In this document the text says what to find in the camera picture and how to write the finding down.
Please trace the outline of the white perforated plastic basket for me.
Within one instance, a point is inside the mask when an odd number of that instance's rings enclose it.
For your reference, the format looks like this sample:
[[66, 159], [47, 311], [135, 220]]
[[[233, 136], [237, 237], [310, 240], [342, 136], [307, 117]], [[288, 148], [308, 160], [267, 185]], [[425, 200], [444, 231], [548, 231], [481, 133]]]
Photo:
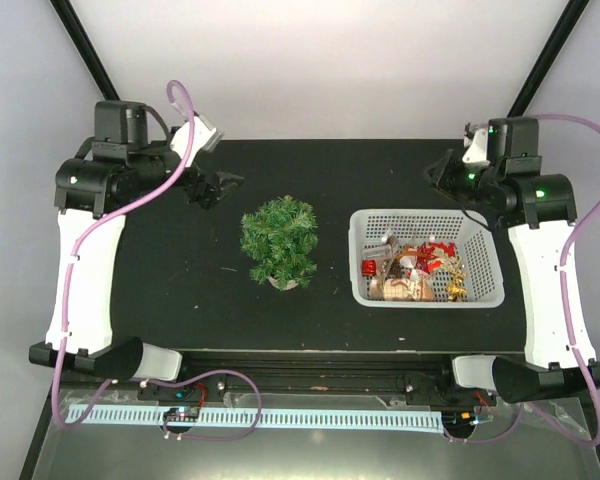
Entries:
[[[401, 245], [436, 243], [452, 246], [465, 274], [460, 300], [449, 300], [448, 271], [429, 280], [431, 302], [374, 299], [369, 293], [371, 279], [362, 273], [363, 253], [381, 244], [390, 233]], [[349, 221], [349, 277], [354, 299], [372, 308], [468, 309], [495, 308], [505, 298], [503, 276], [493, 235], [466, 218], [460, 210], [441, 209], [363, 209]]]

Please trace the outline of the small green christmas tree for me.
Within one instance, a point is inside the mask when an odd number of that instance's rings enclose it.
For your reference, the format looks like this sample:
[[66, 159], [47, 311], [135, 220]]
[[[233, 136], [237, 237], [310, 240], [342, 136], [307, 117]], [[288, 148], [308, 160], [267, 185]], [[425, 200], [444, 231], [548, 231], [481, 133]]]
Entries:
[[279, 291], [306, 288], [317, 271], [311, 259], [317, 248], [313, 207], [289, 195], [272, 199], [241, 218], [241, 251], [254, 265], [250, 279]]

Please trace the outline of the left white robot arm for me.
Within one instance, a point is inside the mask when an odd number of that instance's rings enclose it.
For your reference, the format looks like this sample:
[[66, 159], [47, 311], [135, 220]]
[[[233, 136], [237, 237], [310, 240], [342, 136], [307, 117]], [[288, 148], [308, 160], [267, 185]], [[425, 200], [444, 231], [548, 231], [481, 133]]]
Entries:
[[100, 101], [94, 134], [55, 176], [60, 264], [51, 324], [43, 341], [29, 349], [31, 363], [111, 380], [157, 379], [173, 399], [194, 388], [193, 372], [181, 353], [138, 337], [113, 333], [110, 302], [118, 244], [126, 216], [140, 198], [182, 188], [190, 202], [209, 209], [243, 179], [205, 173], [194, 163], [222, 134], [194, 114], [165, 139], [148, 137], [147, 118], [156, 111], [139, 102]]

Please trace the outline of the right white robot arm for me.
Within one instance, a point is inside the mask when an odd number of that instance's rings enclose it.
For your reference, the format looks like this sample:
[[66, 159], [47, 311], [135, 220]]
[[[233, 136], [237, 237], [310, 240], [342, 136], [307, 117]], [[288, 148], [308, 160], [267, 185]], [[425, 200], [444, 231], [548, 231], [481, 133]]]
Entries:
[[454, 201], [490, 209], [520, 270], [526, 317], [521, 360], [469, 355], [434, 379], [437, 396], [456, 403], [471, 388], [508, 403], [559, 399], [600, 389], [600, 361], [584, 322], [575, 267], [578, 221], [571, 181], [544, 174], [539, 121], [497, 118], [467, 124], [464, 150], [450, 150], [425, 171]]

